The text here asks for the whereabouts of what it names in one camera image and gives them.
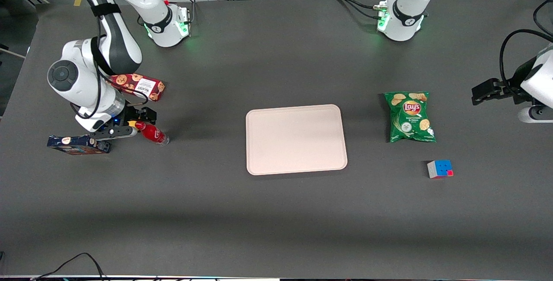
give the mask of black strap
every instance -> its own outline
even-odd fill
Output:
[[[92,57],[94,61],[96,61],[96,64],[98,64],[98,67],[100,67],[109,76],[117,75],[111,69],[111,67],[109,67],[109,65],[107,64],[107,61],[105,61],[105,58],[103,57],[103,54],[101,53],[98,47],[98,37],[91,38],[90,50],[92,51]]]
[[[409,16],[399,10],[397,7],[397,0],[394,2],[392,8],[394,12],[394,15],[401,21],[403,26],[413,26],[417,21],[420,20],[420,17],[423,16],[424,12],[421,14],[417,14],[416,16]]]
[[[93,6],[90,9],[92,10],[92,13],[95,17],[105,16],[106,14],[110,13],[121,13],[121,9],[119,9],[119,6],[114,3],[99,4],[98,6]]]

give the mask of cookie package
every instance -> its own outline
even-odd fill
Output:
[[[97,141],[89,135],[78,137],[49,136],[47,147],[69,155],[107,154],[111,145],[107,141]]]
[[[163,90],[165,90],[165,84],[161,80],[139,74],[113,75],[111,76],[111,81],[116,84],[115,88],[119,87],[118,89],[122,92],[133,93],[139,98],[144,98],[142,94],[138,93],[142,92],[149,100],[154,102],[160,100]],[[124,88],[136,90],[137,92],[131,92]]]
[[[384,96],[390,106],[390,143],[403,138],[436,142],[426,114],[428,92],[388,92]]]

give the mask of blue box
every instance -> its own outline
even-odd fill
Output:
[[[107,141],[97,141],[89,135],[79,137],[50,136],[47,147],[69,155],[107,154],[111,145]]]

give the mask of green led light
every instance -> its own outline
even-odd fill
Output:
[[[148,32],[148,36],[152,37],[152,34],[150,34],[150,30],[148,29],[148,27],[146,25],[144,25],[144,28],[146,29],[146,31]]]
[[[378,23],[378,30],[383,32],[386,29],[388,22],[390,21],[390,14],[386,13],[385,16],[381,18],[381,20],[382,21]]]
[[[178,31],[180,32],[180,34],[183,36],[183,37],[186,37],[188,36],[188,30],[186,29],[186,23],[184,22],[175,22],[177,23],[176,25],[178,25]]]
[[[420,29],[420,25],[423,23],[424,16],[420,17],[419,26],[417,26],[417,31]]]

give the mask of red bottle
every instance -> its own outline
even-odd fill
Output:
[[[169,144],[169,137],[152,124],[143,121],[130,121],[129,126],[140,130],[145,138],[160,146]]]

